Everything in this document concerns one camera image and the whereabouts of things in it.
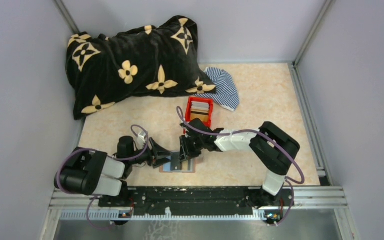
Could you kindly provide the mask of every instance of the yellow flower print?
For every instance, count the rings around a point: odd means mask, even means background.
[[[74,53],[72,59],[77,63],[78,69],[80,72],[82,71],[83,67],[85,66],[85,63],[93,56],[100,54],[101,52],[98,51],[92,43],[87,42],[83,43],[80,46],[78,46]]]
[[[68,41],[68,47],[70,47],[70,45],[73,43],[73,42],[78,42],[79,44],[83,44],[83,43],[86,43],[86,39],[90,39],[91,36],[88,35],[88,34],[84,34],[84,35],[81,35],[79,36],[78,34],[74,34],[73,36],[71,36],[70,40]]]
[[[118,70],[118,75],[124,79],[126,84],[131,84],[133,82],[133,76],[138,74],[138,67],[136,65],[131,66],[129,60],[124,61],[121,66],[123,69]]]
[[[95,97],[92,100],[92,106],[87,106],[87,107],[83,108],[81,113],[82,114],[93,114],[93,113],[99,112],[101,110],[107,109],[114,104],[116,104],[114,101],[107,103],[107,104],[101,104],[101,100],[99,99],[99,97],[97,95],[95,95]]]
[[[163,94],[166,89],[177,86],[177,82],[173,80],[166,81],[166,73],[164,72],[163,65],[159,66],[158,81],[146,86],[148,90],[158,90],[160,94]]]
[[[152,32],[152,26],[151,25],[145,26],[144,29],[145,29],[146,34],[148,34],[148,35],[151,34],[151,32]]]
[[[188,92],[190,94],[192,94],[192,93],[204,94],[205,92],[209,92],[209,91],[213,90],[216,87],[216,85],[204,84],[203,81],[200,81],[199,77],[195,81],[195,85],[196,85],[196,87],[188,89],[188,90],[186,90],[186,92]]]

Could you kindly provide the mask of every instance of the metal frame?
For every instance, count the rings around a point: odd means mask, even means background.
[[[74,34],[79,33],[79,29],[67,10],[62,0],[53,0],[56,7],[64,17],[67,25],[70,27]],[[300,106],[301,114],[303,117],[304,125],[307,131],[308,139],[310,141],[311,151],[314,156],[315,165],[319,177],[327,177],[331,184],[334,184],[332,175],[326,161],[326,156],[323,150],[322,143],[317,131],[316,123],[311,111],[311,106],[307,98],[305,85],[303,84],[299,64],[307,52],[310,44],[314,40],[317,32],[322,26],[322,23],[334,5],[335,0],[326,0],[320,13],[315,20],[308,37],[302,45],[299,53],[294,62],[288,62],[292,82],[295,88],[295,93]],[[81,137],[82,131],[80,130],[78,138],[75,141],[77,146]],[[353,218],[351,216],[348,203],[344,190],[341,186],[295,186],[295,206],[293,210],[309,210],[309,209],[333,209],[335,212],[338,229],[344,240],[359,240],[360,236],[355,227]],[[44,222],[44,226],[40,235],[41,240],[53,240],[57,231],[58,223],[61,217],[63,219],[84,219],[86,216],[86,208],[90,203],[90,196],[85,195],[69,195],[59,190],[55,190],[49,204],[48,212]],[[262,207],[254,211],[253,215],[247,216],[204,216],[204,217],[179,217],[173,216],[170,212],[161,216],[133,216],[132,220],[137,221],[170,221],[170,220],[194,220],[194,221],[207,221],[207,220],[260,220],[262,218],[261,212],[267,210],[274,210],[277,207]],[[114,218],[116,211],[129,211],[128,207],[111,207],[102,208],[98,206],[98,201],[94,202],[90,208],[91,214],[95,216],[93,219],[110,220]]]

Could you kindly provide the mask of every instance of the black blanket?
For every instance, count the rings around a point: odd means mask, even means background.
[[[86,32],[68,42],[66,73],[75,89],[74,119],[109,108],[128,97],[179,97],[215,93],[197,62],[198,27],[175,16],[115,37]]]

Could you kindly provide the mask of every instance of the white cable clip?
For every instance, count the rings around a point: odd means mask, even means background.
[[[137,146],[136,147],[138,150],[143,149],[145,144],[147,143],[146,136],[147,136],[147,133],[145,131],[140,131],[139,134],[137,135],[137,138],[136,138]]]
[[[233,142],[233,132],[234,132],[234,131],[235,131],[235,130],[230,131],[229,142],[230,142],[230,145],[231,145],[231,146],[233,146],[235,149],[238,149],[238,148],[236,147],[236,144]]]

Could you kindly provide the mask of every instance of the flower pattern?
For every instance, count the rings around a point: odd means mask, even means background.
[[[78,46],[76,50],[73,53],[72,59],[77,63],[78,69],[80,72],[83,69],[83,66],[85,63],[93,56],[100,54],[101,52],[98,51],[94,46],[87,42],[83,43],[82,45]]]
[[[129,60],[124,61],[121,66],[123,68],[118,70],[118,75],[124,79],[126,84],[131,84],[133,82],[133,76],[138,74],[138,67],[136,65],[132,66]]]
[[[99,97],[97,95],[95,95],[95,97],[92,100],[92,106],[87,106],[87,107],[83,108],[81,113],[82,114],[93,114],[93,113],[99,112],[101,110],[107,109],[114,104],[116,104],[116,102],[114,102],[114,101],[107,103],[107,104],[101,104],[101,100],[99,99]]]
[[[181,27],[180,27],[179,31],[176,32],[176,34],[171,36],[172,39],[176,39],[177,41],[180,42],[180,44],[184,48],[184,51],[186,52],[186,55],[188,55],[189,46],[193,42],[191,32],[189,31],[189,29],[184,27],[184,25],[186,24],[187,21],[188,21],[187,18],[179,19]]]
[[[159,66],[158,81],[146,86],[148,90],[158,90],[160,94],[163,94],[166,89],[177,86],[177,82],[173,80],[166,81],[166,73],[164,72],[163,65]]]
[[[78,34],[74,34],[73,36],[71,36],[70,40],[68,41],[68,47],[70,47],[70,45],[74,42],[78,42],[79,44],[86,43],[87,42],[86,39],[90,39],[90,38],[91,36],[88,34],[84,34],[81,36],[79,36]]]
[[[152,26],[151,25],[145,26],[144,29],[145,29],[146,34],[148,34],[148,35],[151,34],[151,32],[152,32]]]
[[[216,85],[204,84],[203,81],[200,81],[199,77],[195,81],[195,85],[196,85],[196,87],[188,89],[188,90],[186,90],[186,92],[188,92],[190,94],[193,94],[193,93],[204,94],[205,92],[209,92],[209,91],[213,90],[214,88],[216,88]]]

